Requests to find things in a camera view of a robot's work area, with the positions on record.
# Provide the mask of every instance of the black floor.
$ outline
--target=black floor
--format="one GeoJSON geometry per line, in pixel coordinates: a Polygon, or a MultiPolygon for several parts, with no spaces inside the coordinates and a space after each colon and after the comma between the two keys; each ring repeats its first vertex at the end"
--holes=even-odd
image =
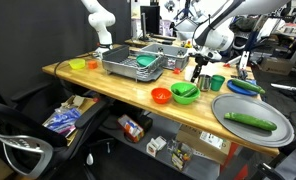
{"type": "MultiPolygon", "coordinates": [[[[90,168],[98,180],[189,180],[188,177],[176,170],[120,142],[111,147],[110,153],[107,153],[106,145],[93,148],[92,152],[95,163],[90,168]]],[[[87,179],[82,170],[86,154],[88,153],[80,152],[52,179],[87,179]]]]}
{"type": "MultiPolygon", "coordinates": [[[[296,75],[277,75],[260,71],[253,67],[253,73],[257,84],[266,90],[262,99],[284,114],[296,129],[296,102],[281,94],[271,87],[270,83],[296,86],[296,75]]],[[[93,150],[95,164],[91,167],[94,175],[99,180],[154,180],[154,179],[189,179],[179,172],[163,165],[147,155],[130,148],[123,143],[117,143],[110,154],[106,146],[96,147],[93,150]]],[[[53,179],[86,179],[82,171],[82,163],[87,153],[80,153],[75,159],[61,168],[53,179]]],[[[270,157],[257,155],[251,160],[249,173],[254,173],[254,164],[270,161],[270,157]]]]}

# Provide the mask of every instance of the green plate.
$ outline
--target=green plate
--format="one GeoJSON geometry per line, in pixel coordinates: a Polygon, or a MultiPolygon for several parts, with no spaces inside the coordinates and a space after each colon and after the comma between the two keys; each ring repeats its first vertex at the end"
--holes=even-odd
{"type": "Polygon", "coordinates": [[[154,56],[149,56],[149,55],[137,56],[137,63],[139,64],[139,66],[142,66],[142,67],[148,66],[154,60],[155,60],[154,56]]]}

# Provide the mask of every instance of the black curtain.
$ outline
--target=black curtain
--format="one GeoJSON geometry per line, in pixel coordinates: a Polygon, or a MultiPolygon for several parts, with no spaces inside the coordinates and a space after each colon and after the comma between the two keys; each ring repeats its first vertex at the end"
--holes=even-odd
{"type": "MultiPolygon", "coordinates": [[[[102,5],[118,12],[119,24],[108,30],[121,43],[130,38],[130,3],[108,1],[102,5]]],[[[88,15],[81,0],[0,0],[0,94],[6,103],[15,92],[51,79],[43,66],[96,49],[88,15]]]]}

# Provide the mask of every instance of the chair armrest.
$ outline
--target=chair armrest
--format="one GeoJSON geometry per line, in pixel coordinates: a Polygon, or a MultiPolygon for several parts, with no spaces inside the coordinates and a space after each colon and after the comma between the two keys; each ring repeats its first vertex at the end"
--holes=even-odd
{"type": "Polygon", "coordinates": [[[104,110],[108,106],[108,100],[105,98],[101,98],[99,102],[96,102],[93,106],[91,106],[85,113],[81,115],[79,119],[75,122],[75,127],[77,129],[83,129],[87,126],[87,124],[93,120],[102,110],[104,110]]]}
{"type": "Polygon", "coordinates": [[[33,86],[30,89],[26,89],[23,91],[20,91],[18,93],[16,93],[15,95],[13,95],[10,100],[12,102],[15,103],[20,103],[21,101],[23,101],[25,98],[30,97],[31,95],[39,92],[40,90],[49,87],[50,85],[52,85],[52,82],[42,82],[37,84],[36,86],[33,86]]]}

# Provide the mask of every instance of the computer monitor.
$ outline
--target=computer monitor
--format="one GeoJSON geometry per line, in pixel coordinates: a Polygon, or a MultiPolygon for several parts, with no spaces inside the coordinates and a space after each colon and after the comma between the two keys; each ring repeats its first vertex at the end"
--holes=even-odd
{"type": "Polygon", "coordinates": [[[140,6],[140,14],[143,13],[145,13],[146,32],[159,34],[160,6],[140,6]]]}

